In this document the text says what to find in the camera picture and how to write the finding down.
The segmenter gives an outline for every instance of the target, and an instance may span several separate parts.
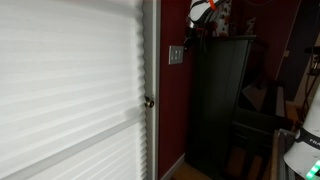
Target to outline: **dark red wall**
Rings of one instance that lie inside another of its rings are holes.
[[[183,45],[190,0],[161,1],[159,178],[185,152],[191,96],[192,53],[168,65],[169,46]]]
[[[300,0],[248,0],[260,5],[252,5],[244,0],[233,0],[233,17],[245,26],[245,21],[256,17],[254,34],[270,44],[265,71],[271,79],[276,79],[283,53],[290,37]]]

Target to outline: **light switch plate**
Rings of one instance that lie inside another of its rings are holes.
[[[183,60],[183,46],[169,46],[169,64],[180,64]]]

